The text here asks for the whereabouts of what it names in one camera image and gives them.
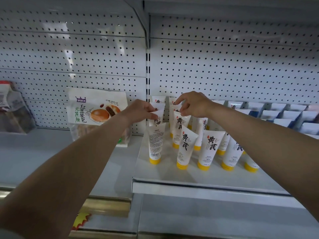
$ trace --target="forearm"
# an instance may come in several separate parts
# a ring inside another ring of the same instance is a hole
[[[221,125],[249,156],[300,201],[319,200],[319,141],[292,129],[211,104],[209,118]]]
[[[48,227],[55,227],[49,228],[52,237],[67,237],[79,209],[127,126],[126,118],[119,113],[47,160],[4,200],[0,227],[3,223],[15,227],[6,219],[6,212],[12,213],[15,208],[16,212],[26,210],[43,222],[47,220]]]

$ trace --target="upper shelf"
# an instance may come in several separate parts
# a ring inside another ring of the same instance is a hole
[[[131,199],[131,180],[142,137],[115,148],[91,196]],[[72,142],[70,131],[37,128],[27,135],[0,134],[0,187],[14,188]]]
[[[152,165],[149,162],[148,134],[145,133],[133,176],[132,192],[303,207],[261,169],[250,173],[240,161],[234,171],[225,171],[215,157],[209,171],[202,171],[197,167],[196,153],[193,152],[188,169],[180,170],[176,166],[177,152],[172,148],[167,127],[161,162]]]

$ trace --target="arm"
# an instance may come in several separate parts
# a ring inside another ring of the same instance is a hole
[[[151,111],[136,100],[47,160],[4,199],[0,228],[26,239],[67,238],[122,133],[134,122],[156,119]]]
[[[197,92],[182,94],[182,116],[221,125],[249,156],[319,221],[319,140],[227,108]]]

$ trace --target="left arm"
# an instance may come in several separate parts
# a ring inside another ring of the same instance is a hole
[[[25,239],[67,238],[124,130],[156,119],[152,111],[148,102],[136,100],[47,160],[4,199],[0,228]]]

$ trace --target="finger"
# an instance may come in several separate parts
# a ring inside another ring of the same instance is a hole
[[[189,108],[189,103],[188,102],[185,102],[181,108],[180,108],[180,112],[182,112],[183,110],[186,110],[187,108]]]
[[[147,101],[143,101],[143,107],[147,112],[154,112],[156,111],[155,108]]]
[[[184,93],[184,94],[181,94],[180,97],[178,97],[175,101],[175,104],[178,105],[180,104],[183,100],[186,100],[187,99],[187,94],[188,93]]]
[[[181,112],[181,115],[184,117],[191,115],[190,109],[189,108],[185,109],[184,111]]]
[[[158,115],[151,112],[146,112],[146,118],[149,120],[156,120],[158,118]]]

